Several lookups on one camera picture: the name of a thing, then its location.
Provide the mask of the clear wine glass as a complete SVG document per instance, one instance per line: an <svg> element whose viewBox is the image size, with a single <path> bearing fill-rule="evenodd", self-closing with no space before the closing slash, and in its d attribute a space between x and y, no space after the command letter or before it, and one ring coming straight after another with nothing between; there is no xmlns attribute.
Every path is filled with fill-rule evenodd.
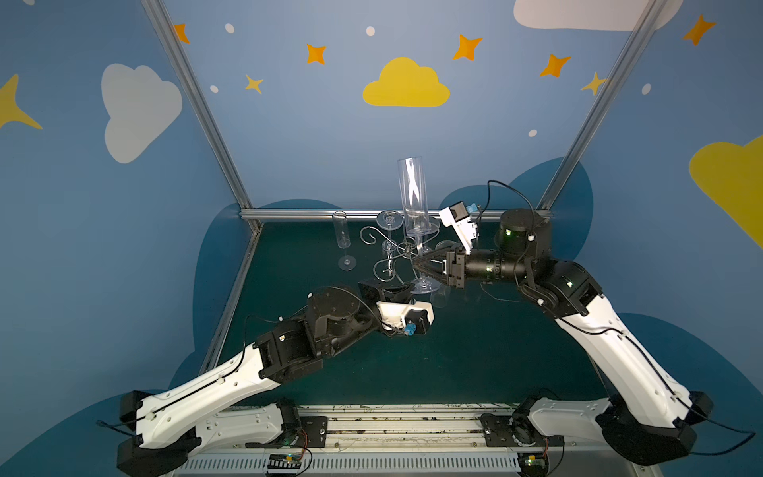
<svg viewBox="0 0 763 477"><path fill-rule="evenodd" d="M429 217L422 159L401 159L397 161L397 170L403 206L403 227L407 238L412 240L411 262L414 262L416 258L428 252L424 239L434 234L437 228Z"/></svg>
<svg viewBox="0 0 763 477"><path fill-rule="evenodd" d="M345 211L336 211L332 215L337 247L341 250L342 256L339 259L338 266L340 270L351 271L357 265L357 260L349 254L351 246L351 237L349 231L349 221Z"/></svg>
<svg viewBox="0 0 763 477"><path fill-rule="evenodd" d="M441 285L437 290L434 290L431 292L429 296L429 302L432 304L434 308L445 308L448 303L451 296L451 290L452 288L447 285Z"/></svg>
<svg viewBox="0 0 763 477"><path fill-rule="evenodd" d="M376 218L378 229L388 238L391 238L393 232L399 230L403 226L404 221L405 219L403 218L403 215L394 210L381 211Z"/></svg>

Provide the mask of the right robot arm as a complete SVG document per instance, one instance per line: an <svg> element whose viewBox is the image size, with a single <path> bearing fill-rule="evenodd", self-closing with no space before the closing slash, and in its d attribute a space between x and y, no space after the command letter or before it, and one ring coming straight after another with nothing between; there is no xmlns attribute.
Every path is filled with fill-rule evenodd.
<svg viewBox="0 0 763 477"><path fill-rule="evenodd" d="M510 441L536 446L563 436L603 442L626 460L653 466L691 455L713 401L670 376L619 318L599 283L577 262L552 254L552 224L531 209L504 212L495 248L476 246L478 225L463 203L441 210L460 242L422 254L416 270L448 286L514 282L518 292L571 336L615 391L598 401L529 397L509 417Z"/></svg>

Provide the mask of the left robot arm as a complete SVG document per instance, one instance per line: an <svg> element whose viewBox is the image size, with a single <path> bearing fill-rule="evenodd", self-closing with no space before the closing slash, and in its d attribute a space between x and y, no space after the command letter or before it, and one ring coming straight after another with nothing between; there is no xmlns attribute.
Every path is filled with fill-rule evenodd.
<svg viewBox="0 0 763 477"><path fill-rule="evenodd" d="M171 472L199 450L232 439L216 421L220 411L322 370L325 360L374 332L424 333L433 318L431 304L415 300L406 286L388 290L370 281L361 293L319 288L296 314L218 367L162 393L124 395L118 424L130 431L117 447L116 467L128 476Z"/></svg>

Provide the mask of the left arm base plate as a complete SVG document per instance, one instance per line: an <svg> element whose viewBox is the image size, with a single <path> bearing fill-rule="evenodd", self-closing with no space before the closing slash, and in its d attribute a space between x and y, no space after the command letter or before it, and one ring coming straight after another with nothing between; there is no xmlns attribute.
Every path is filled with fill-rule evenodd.
<svg viewBox="0 0 763 477"><path fill-rule="evenodd" d="M302 417L298 429L288 429L269 443L246 442L245 448L324 448L328 436L327 417Z"/></svg>

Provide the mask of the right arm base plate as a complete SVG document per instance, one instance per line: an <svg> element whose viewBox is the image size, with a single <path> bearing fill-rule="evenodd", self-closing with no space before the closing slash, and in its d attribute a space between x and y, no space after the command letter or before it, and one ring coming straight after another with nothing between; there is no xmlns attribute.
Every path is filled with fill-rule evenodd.
<svg viewBox="0 0 763 477"><path fill-rule="evenodd" d="M495 415L482 413L479 417L488 447L562 447L564 437L541 434L526 415Z"/></svg>

